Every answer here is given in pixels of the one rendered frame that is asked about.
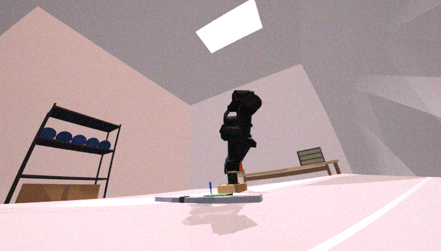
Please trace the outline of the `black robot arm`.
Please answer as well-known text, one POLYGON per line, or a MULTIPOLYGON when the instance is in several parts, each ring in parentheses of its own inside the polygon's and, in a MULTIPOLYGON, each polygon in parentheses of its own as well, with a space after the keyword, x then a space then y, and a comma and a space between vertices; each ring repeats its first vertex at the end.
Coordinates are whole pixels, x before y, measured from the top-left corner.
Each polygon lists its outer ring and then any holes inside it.
POLYGON ((252 118, 252 115, 261 107, 262 101, 260 97, 254 94, 254 91, 250 90, 234 90, 232 93, 232 102, 228 105, 228 109, 224 113, 223 125, 220 128, 220 136, 223 141, 228 141, 228 156, 225 159, 225 174, 228 174, 228 183, 237 184, 237 173, 231 173, 232 171, 240 171, 240 164, 236 163, 236 155, 234 145, 230 143, 234 136, 224 137, 222 135, 223 128, 226 126, 235 126, 233 121, 236 118, 252 118), (236 116, 228 116, 230 112, 236 112, 236 116), (227 169, 227 170, 226 170, 227 169), (230 174, 228 171, 231 171, 230 174))

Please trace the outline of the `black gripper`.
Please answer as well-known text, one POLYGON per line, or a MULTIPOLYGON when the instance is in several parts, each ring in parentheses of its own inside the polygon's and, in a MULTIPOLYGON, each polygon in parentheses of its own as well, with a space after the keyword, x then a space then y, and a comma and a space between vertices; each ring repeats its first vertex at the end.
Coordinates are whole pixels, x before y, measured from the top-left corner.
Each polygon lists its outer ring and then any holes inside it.
POLYGON ((251 119, 239 117, 236 118, 233 123, 235 126, 226 126, 223 128, 222 135, 224 137, 235 137, 233 140, 230 140, 230 143, 234 145, 235 148, 236 163, 240 163, 240 161, 244 159, 249 149, 251 147, 256 147, 257 143, 251 138, 250 132, 251 128, 253 127, 251 119))

